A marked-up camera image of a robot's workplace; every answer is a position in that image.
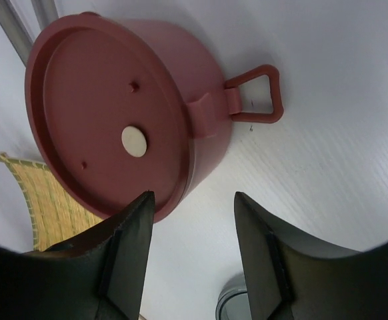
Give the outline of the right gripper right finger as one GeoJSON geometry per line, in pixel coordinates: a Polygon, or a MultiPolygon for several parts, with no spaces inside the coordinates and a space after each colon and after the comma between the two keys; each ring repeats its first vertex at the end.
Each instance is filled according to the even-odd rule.
{"type": "Polygon", "coordinates": [[[315,237],[235,194],[254,319],[388,319],[388,242],[366,251],[315,237]]]}

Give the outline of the metal tongs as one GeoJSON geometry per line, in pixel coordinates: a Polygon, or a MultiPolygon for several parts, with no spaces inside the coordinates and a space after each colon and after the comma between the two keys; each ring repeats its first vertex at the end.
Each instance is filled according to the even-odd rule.
{"type": "MultiPolygon", "coordinates": [[[[31,1],[31,5],[40,31],[59,18],[54,1],[31,1]]],[[[11,1],[0,1],[0,26],[26,66],[33,38],[11,1]]]]}

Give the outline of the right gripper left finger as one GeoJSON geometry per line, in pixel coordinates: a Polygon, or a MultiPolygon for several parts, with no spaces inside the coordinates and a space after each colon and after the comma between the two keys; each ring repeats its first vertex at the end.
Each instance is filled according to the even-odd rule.
{"type": "Polygon", "coordinates": [[[44,251],[0,247],[0,319],[137,319],[155,196],[44,251]]]}

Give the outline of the red steel bowl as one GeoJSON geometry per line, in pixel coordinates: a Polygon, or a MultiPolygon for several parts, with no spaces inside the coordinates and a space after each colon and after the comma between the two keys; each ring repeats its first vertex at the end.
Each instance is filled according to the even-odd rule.
{"type": "Polygon", "coordinates": [[[150,19],[116,22],[128,20],[156,23],[156,29],[146,29],[142,36],[168,68],[189,114],[194,156],[186,198],[220,164],[234,122],[275,123],[280,120],[284,108],[279,71],[272,65],[260,65],[226,79],[206,46],[184,28],[150,19]]]}

